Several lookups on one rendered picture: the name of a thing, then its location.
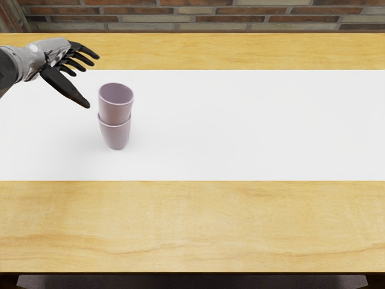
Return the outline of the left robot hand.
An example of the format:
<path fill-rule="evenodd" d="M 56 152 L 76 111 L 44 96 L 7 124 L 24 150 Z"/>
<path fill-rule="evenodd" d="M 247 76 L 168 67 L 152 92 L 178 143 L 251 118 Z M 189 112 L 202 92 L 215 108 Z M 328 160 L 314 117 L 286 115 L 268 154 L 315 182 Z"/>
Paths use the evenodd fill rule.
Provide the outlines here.
<path fill-rule="evenodd" d="M 31 42 L 22 48 L 8 47 L 17 63 L 18 81 L 32 81 L 40 75 L 57 92 L 84 108 L 90 108 L 89 101 L 64 75 L 76 76 L 74 67 L 85 72 L 85 66 L 94 66 L 98 56 L 88 47 L 62 37 Z"/>

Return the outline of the lilac cup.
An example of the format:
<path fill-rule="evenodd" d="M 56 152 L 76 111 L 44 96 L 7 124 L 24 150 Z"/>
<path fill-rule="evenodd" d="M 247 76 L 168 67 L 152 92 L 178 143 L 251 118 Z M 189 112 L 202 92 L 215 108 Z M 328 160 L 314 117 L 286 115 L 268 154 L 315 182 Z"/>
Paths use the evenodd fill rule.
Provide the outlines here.
<path fill-rule="evenodd" d="M 122 150 L 129 141 L 131 131 L 131 116 L 125 123 L 119 125 L 110 125 L 101 120 L 97 115 L 100 132 L 106 145 L 113 150 Z"/>
<path fill-rule="evenodd" d="M 107 83 L 99 89 L 99 117 L 108 125 L 121 125 L 131 115 L 133 91 L 119 83 Z"/>

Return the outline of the white table runner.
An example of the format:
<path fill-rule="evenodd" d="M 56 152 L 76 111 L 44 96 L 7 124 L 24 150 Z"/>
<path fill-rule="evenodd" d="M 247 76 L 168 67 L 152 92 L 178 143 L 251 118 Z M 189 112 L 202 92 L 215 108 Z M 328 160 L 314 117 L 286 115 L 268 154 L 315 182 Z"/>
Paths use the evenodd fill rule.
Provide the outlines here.
<path fill-rule="evenodd" d="M 385 70 L 90 70 L 89 109 L 42 79 L 0 99 L 0 181 L 385 181 Z M 134 92 L 120 151 L 101 85 Z"/>

